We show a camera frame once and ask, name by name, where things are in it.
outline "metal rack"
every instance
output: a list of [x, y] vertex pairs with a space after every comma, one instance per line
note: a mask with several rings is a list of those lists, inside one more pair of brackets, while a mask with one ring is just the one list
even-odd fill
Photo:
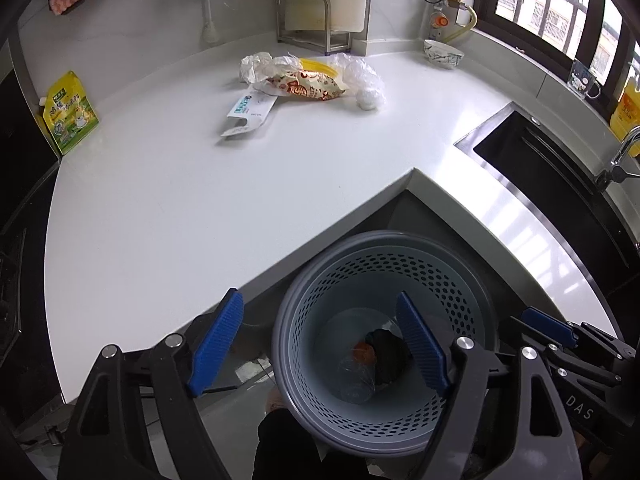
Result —
[[276, 0], [276, 33], [278, 43], [290, 43], [324, 53], [325, 56], [335, 52], [346, 52], [351, 49], [351, 33], [331, 30], [331, 0], [324, 3], [324, 30], [285, 30], [282, 1]]

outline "plastic basket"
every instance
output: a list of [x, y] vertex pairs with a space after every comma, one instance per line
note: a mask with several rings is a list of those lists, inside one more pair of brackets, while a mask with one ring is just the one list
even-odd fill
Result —
[[364, 456], [416, 453], [426, 446], [442, 412], [445, 401], [425, 386], [413, 362], [400, 380], [364, 404], [351, 404], [335, 395], [316, 354], [319, 334], [337, 314], [366, 308], [393, 319], [402, 290], [423, 314], [448, 320], [457, 335], [495, 349], [495, 316], [484, 286], [443, 246], [392, 231], [335, 244], [287, 291], [272, 343], [276, 380], [290, 410], [332, 447]]

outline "paper label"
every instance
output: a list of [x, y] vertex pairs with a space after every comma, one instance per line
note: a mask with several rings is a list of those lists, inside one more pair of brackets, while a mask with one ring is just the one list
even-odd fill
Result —
[[249, 88], [226, 115], [230, 118], [245, 119], [246, 124], [223, 132], [222, 137], [242, 134], [258, 128], [267, 118], [277, 98], [277, 96], [267, 95]]

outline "white countertop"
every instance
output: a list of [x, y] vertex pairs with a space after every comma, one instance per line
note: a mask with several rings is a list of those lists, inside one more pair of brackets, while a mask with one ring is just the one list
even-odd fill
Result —
[[68, 402], [104, 345], [152, 346], [230, 286], [251, 299], [258, 278], [267, 286], [279, 262], [297, 267], [313, 254], [301, 246], [414, 169], [427, 205], [435, 183], [462, 206], [456, 217], [466, 209], [484, 225], [566, 318], [614, 333], [552, 235], [453, 146], [508, 104], [505, 94], [417, 53], [386, 54], [368, 59], [386, 84], [384, 110], [364, 112], [353, 98], [280, 99], [260, 130], [222, 140], [245, 88], [239, 60], [259, 50], [302, 52], [264, 35], [165, 67], [101, 103], [100, 127], [63, 158], [45, 298]]

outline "faucet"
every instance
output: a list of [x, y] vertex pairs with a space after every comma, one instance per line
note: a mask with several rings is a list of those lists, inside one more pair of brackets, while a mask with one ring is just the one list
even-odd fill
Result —
[[620, 144], [618, 151], [609, 161], [607, 168], [602, 170], [596, 177], [595, 182], [599, 192], [607, 189], [612, 182], [620, 184], [628, 178], [640, 178], [640, 174], [627, 173], [620, 166], [620, 162], [637, 140], [640, 140], [640, 124], [629, 130], [629, 133], [622, 139], [622, 144]]

